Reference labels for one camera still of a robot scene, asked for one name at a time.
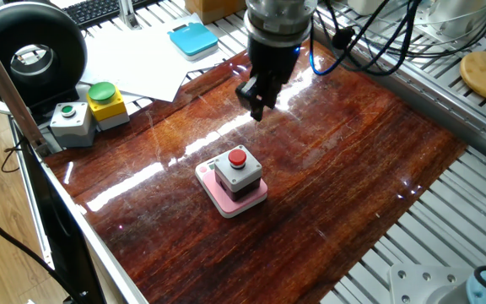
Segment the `pink base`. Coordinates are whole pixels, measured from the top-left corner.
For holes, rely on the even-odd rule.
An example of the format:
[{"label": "pink base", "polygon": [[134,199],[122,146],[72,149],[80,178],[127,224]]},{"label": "pink base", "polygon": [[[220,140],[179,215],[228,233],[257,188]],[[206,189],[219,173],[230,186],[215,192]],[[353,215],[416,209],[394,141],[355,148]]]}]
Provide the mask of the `pink base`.
[{"label": "pink base", "polygon": [[257,190],[247,194],[238,201],[231,200],[224,192],[223,188],[215,181],[214,171],[209,171],[203,175],[203,184],[213,196],[213,200],[216,201],[215,204],[217,207],[222,209],[227,215],[223,214],[225,217],[235,216],[260,203],[267,197],[267,185],[262,179],[260,180],[260,187]]}]

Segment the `red button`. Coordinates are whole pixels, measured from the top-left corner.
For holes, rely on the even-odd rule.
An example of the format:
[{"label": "red button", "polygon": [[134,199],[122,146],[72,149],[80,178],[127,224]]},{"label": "red button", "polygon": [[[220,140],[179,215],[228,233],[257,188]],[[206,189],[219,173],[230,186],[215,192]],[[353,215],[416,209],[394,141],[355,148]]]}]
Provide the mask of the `red button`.
[{"label": "red button", "polygon": [[228,154],[228,160],[234,166],[241,166],[245,164],[246,153],[242,149],[233,149]]}]

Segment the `wooden floor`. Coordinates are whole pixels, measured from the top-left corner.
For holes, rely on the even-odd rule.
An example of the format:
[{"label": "wooden floor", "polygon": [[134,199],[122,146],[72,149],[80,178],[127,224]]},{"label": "wooden floor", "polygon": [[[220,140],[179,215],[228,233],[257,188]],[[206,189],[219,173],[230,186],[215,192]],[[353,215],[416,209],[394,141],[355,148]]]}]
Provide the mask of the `wooden floor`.
[{"label": "wooden floor", "polygon": [[[8,119],[0,114],[0,168],[5,148],[12,147]],[[16,156],[6,168],[17,167]],[[0,226],[37,253],[41,253],[19,171],[0,170]],[[0,237],[0,303],[62,303],[64,290],[47,272],[18,248]]]}]

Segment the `keyboard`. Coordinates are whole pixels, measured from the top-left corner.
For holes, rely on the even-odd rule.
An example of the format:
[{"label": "keyboard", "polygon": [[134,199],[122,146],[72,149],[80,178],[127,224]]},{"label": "keyboard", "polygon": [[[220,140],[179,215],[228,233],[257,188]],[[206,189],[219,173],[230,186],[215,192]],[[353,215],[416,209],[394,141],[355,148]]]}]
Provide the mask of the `keyboard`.
[{"label": "keyboard", "polygon": [[[159,0],[132,0],[134,9],[142,8],[151,3],[157,3]],[[92,25],[113,19],[119,15],[118,0],[87,0],[78,4],[64,8],[63,12],[67,13],[78,27],[83,30]]]}]

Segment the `wooden table surface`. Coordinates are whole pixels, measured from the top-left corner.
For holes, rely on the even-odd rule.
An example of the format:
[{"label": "wooden table surface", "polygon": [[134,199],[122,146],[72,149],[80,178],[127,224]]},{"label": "wooden table surface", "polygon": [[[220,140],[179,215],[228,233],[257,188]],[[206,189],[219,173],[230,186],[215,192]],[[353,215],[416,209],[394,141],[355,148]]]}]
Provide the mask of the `wooden table surface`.
[{"label": "wooden table surface", "polygon": [[[363,74],[313,74],[308,53],[262,122],[235,95],[240,54],[93,148],[46,158],[148,301],[316,303],[466,148]],[[269,193],[225,219],[194,169],[238,144]]]}]

